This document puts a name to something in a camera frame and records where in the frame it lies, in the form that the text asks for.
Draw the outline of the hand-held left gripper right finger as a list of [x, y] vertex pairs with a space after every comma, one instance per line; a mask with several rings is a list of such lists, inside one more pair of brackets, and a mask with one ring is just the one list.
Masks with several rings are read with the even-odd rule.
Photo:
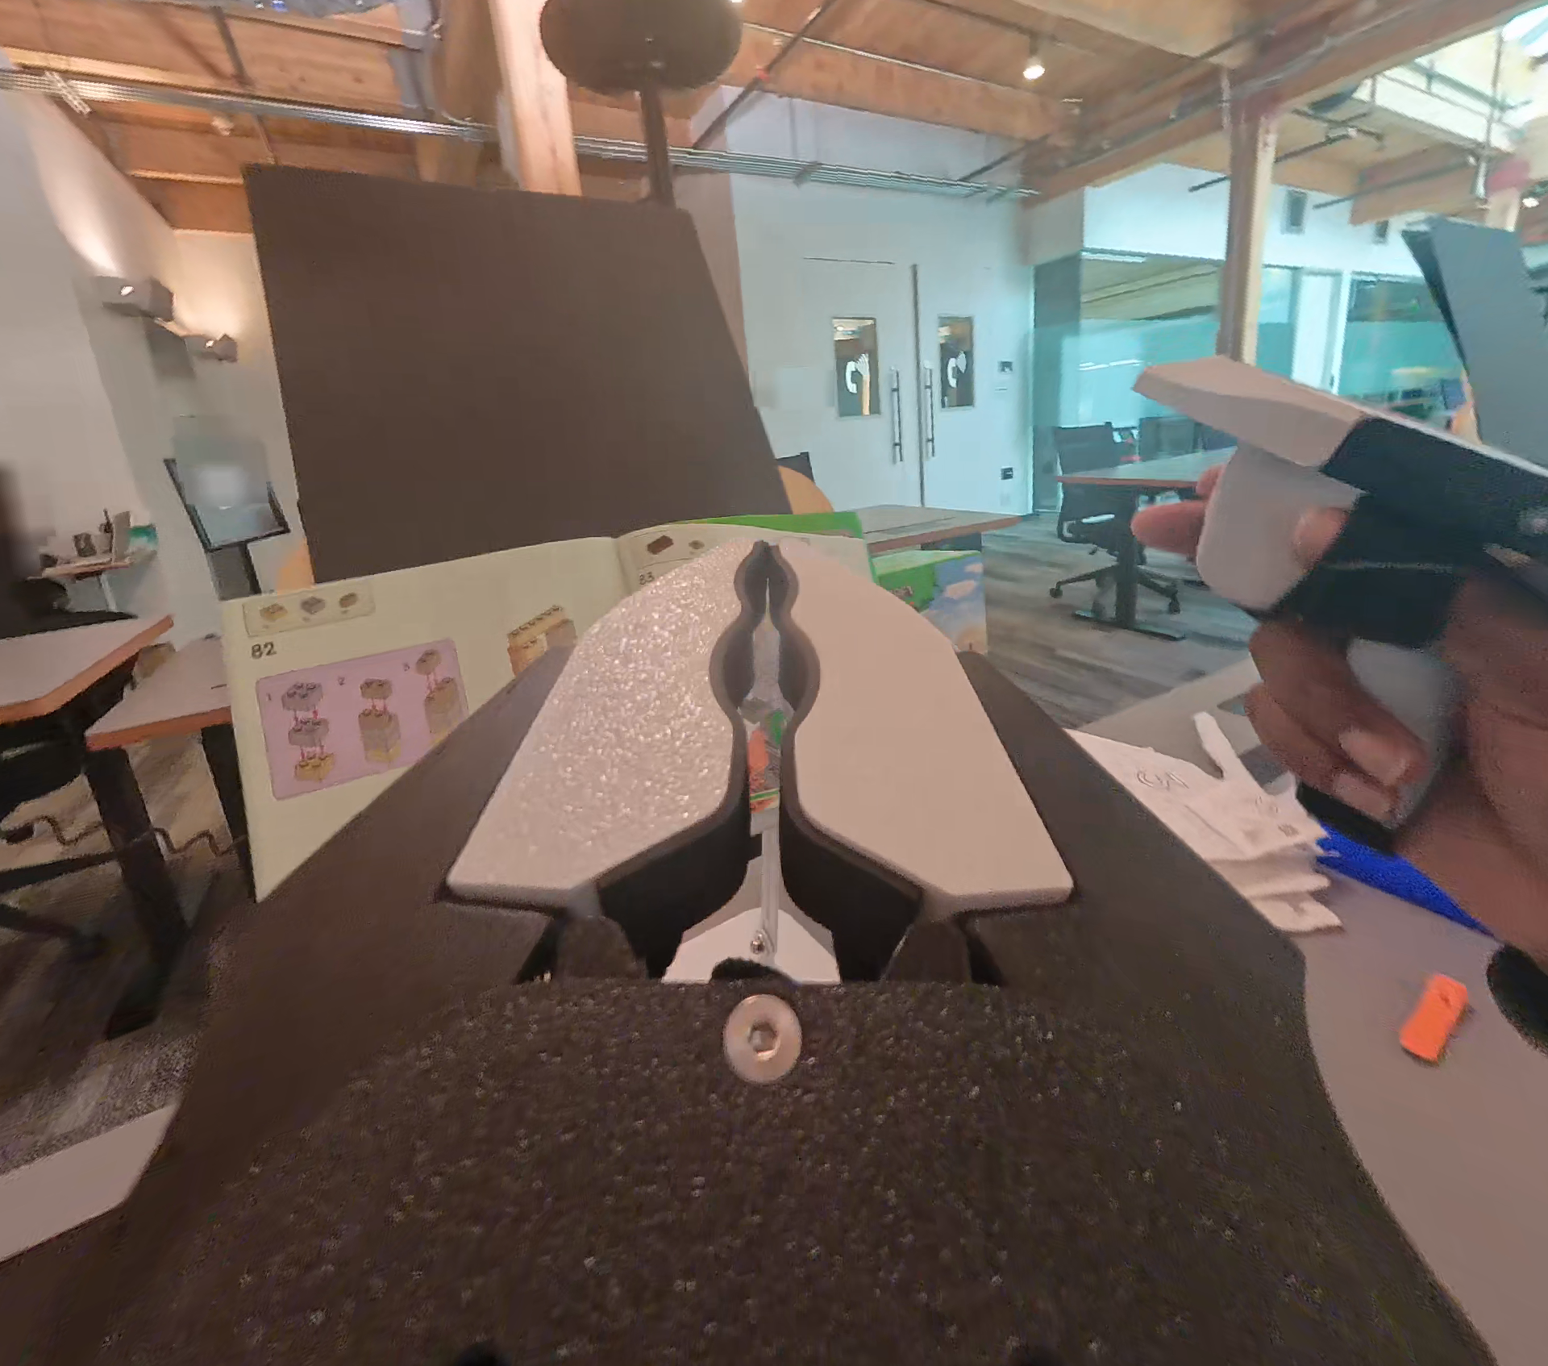
[[768, 547], [791, 705], [784, 891], [844, 981], [878, 981], [921, 925], [1068, 904], [1075, 876], [958, 652], [836, 559]]

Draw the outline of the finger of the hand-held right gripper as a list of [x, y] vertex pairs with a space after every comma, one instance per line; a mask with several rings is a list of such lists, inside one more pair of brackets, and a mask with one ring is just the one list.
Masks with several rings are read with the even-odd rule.
[[1133, 392], [1242, 447], [1310, 470], [1326, 468], [1350, 433], [1374, 417], [1342, 397], [1223, 355], [1145, 368]]

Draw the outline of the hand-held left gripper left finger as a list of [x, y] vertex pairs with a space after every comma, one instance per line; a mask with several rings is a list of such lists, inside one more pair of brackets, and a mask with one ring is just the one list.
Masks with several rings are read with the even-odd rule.
[[605, 920], [663, 978], [755, 857], [749, 731], [765, 544], [733, 538], [581, 638], [450, 865], [446, 894]]

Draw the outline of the building instruction booklet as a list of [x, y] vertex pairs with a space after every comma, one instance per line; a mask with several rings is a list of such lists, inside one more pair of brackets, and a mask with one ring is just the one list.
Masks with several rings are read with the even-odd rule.
[[875, 580], [858, 539], [676, 523], [230, 604], [226, 683], [259, 897], [483, 707], [560, 659], [555, 683], [628, 597], [733, 539], [794, 541]]

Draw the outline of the long wooden office desk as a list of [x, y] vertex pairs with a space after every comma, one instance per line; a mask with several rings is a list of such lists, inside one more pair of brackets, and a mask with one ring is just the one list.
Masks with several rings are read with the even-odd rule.
[[1154, 505], [1166, 497], [1179, 497], [1186, 502], [1194, 500], [1197, 497], [1197, 484], [1200, 478], [1210, 468], [1221, 467], [1228, 460], [1228, 449], [1187, 452], [1160, 460], [1121, 463], [1116, 468], [1097, 473], [1094, 478], [1091, 478], [1091, 483], [1110, 483], [1123, 486], [1124, 489], [1134, 488], [1136, 491], [1150, 494], [1150, 499], [1139, 505], [1137, 512], [1134, 513], [1137, 515], [1145, 505]]

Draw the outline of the small wooden desk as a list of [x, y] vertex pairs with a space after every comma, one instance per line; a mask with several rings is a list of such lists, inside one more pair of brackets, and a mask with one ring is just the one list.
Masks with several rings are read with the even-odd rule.
[[991, 534], [1026, 521], [1020, 513], [981, 513], [925, 505], [873, 505], [858, 510], [862, 536], [873, 555], [915, 549], [975, 550]]

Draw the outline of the grey desk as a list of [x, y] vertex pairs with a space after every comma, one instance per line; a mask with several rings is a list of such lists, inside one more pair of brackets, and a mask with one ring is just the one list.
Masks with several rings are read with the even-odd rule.
[[[1500, 1363], [1539, 1362], [1545, 1299], [1545, 1057], [1486, 984], [1479, 931], [1336, 873], [1342, 934], [1299, 939], [1312, 1046], [1333, 1105], [1379, 1192]], [[1426, 978], [1463, 983], [1473, 1010], [1439, 1067], [1397, 1044]], [[4, 1175], [4, 1363], [30, 1350], [109, 1213], [152, 1162], [176, 1104]]]

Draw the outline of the person's right hand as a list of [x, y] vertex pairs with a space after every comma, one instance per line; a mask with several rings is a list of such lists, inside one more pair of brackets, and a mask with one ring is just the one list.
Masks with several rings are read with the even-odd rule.
[[[1249, 718], [1302, 784], [1394, 825], [1426, 757], [1358, 684], [1345, 650], [1302, 623], [1252, 638]], [[1547, 621], [1531, 594], [1470, 580], [1442, 638], [1457, 675], [1462, 752], [1399, 850], [1536, 970], [1547, 970]]]

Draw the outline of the narrow black panel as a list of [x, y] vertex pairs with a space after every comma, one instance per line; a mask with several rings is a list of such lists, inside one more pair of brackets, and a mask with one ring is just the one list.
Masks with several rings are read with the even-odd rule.
[[1429, 217], [1403, 242], [1462, 359], [1478, 439], [1547, 467], [1545, 309], [1520, 238]]

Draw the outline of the colourful toy set box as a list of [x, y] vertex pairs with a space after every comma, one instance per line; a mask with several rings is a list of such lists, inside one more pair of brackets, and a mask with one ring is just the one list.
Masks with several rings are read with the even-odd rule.
[[752, 513], [710, 518], [708, 523], [858, 541], [866, 549], [875, 581], [915, 609], [960, 654], [984, 657], [991, 650], [984, 547], [978, 552], [913, 549], [875, 555], [865, 542], [858, 512]]

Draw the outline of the black office chair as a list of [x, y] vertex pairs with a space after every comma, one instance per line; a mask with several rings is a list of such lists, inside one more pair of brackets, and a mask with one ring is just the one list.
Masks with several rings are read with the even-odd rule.
[[1142, 489], [1112, 483], [1092, 484], [1091, 478], [1126, 462], [1124, 446], [1110, 421], [1055, 428], [1055, 462], [1058, 468], [1060, 504], [1055, 536], [1060, 544], [1084, 546], [1107, 554], [1112, 567], [1089, 570], [1050, 588], [1050, 597], [1060, 600], [1068, 588], [1094, 584], [1094, 604], [1075, 610], [1075, 620], [1110, 630], [1124, 630], [1165, 642], [1184, 641], [1173, 626], [1147, 623], [1139, 618], [1139, 596], [1149, 591], [1168, 605], [1168, 615], [1183, 609], [1181, 584], [1154, 573], [1147, 552], [1136, 541], [1133, 523], [1142, 502], [1152, 499]]

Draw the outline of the white double door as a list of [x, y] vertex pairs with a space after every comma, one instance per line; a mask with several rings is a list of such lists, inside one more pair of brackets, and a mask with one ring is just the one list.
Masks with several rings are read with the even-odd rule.
[[834, 259], [805, 268], [818, 407], [796, 421], [796, 450], [831, 502], [1026, 517], [1031, 305], [1016, 276]]

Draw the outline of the large black panel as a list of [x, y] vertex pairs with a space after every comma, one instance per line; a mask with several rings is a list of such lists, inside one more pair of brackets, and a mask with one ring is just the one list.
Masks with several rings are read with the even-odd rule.
[[789, 497], [692, 215], [251, 167], [318, 583]]

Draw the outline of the blue plastic bin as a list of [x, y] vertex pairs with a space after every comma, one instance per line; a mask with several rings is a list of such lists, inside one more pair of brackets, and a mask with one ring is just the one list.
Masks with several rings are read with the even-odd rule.
[[1407, 905], [1444, 918], [1466, 931], [1484, 936], [1494, 933], [1484, 926], [1428, 875], [1397, 855], [1374, 850], [1365, 842], [1339, 833], [1333, 825], [1320, 825], [1318, 860], [1326, 873], [1337, 875], [1363, 888], [1382, 892]]

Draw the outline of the black textured cushion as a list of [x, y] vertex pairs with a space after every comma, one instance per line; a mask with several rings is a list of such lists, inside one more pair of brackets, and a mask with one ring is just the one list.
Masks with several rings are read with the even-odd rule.
[[1545, 1054], [1547, 971], [1524, 952], [1503, 946], [1487, 963], [1486, 984], [1502, 1017], [1524, 1041]]

